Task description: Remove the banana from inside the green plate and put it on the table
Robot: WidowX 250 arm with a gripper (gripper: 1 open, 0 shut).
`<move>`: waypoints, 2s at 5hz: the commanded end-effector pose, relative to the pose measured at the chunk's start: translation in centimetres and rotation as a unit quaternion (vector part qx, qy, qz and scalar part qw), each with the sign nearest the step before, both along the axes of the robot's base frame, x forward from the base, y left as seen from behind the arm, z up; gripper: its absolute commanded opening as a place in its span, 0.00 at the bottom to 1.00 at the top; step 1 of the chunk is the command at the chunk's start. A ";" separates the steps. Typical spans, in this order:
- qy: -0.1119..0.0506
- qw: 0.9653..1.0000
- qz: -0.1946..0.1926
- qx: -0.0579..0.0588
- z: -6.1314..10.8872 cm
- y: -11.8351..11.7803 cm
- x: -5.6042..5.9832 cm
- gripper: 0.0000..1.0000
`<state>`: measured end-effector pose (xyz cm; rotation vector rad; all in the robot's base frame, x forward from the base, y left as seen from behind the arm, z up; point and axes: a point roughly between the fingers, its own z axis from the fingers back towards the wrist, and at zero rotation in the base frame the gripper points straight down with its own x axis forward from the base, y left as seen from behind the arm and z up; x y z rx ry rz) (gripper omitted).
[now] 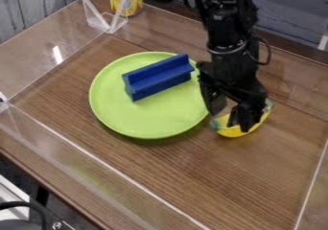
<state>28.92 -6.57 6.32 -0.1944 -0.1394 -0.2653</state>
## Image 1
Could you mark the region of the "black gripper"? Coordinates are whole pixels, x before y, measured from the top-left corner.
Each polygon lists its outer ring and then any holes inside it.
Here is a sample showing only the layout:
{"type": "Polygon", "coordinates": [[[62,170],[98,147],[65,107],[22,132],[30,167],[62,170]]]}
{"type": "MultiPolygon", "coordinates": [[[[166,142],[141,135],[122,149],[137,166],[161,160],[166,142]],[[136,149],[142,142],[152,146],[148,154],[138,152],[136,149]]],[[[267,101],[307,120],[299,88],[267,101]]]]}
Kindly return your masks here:
{"type": "Polygon", "coordinates": [[[227,99],[237,102],[228,117],[228,127],[249,132],[265,112],[267,89],[257,79],[259,46],[208,46],[210,61],[196,65],[201,95],[206,109],[217,116],[227,108],[227,99]]]}

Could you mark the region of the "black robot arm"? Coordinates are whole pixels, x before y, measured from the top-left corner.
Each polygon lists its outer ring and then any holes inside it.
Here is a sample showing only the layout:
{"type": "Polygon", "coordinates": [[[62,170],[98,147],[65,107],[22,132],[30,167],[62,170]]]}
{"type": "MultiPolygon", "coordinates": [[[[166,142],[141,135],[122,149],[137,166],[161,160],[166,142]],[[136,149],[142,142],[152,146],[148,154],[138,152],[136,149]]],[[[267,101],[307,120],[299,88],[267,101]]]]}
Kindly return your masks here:
{"type": "MultiPolygon", "coordinates": [[[[169,3],[174,0],[156,0],[169,3]]],[[[233,100],[227,125],[247,133],[260,124],[269,109],[267,89],[257,79],[263,38],[253,32],[257,6],[253,0],[184,0],[198,10],[208,32],[206,50],[212,59],[197,64],[202,99],[212,115],[233,100]]]]}

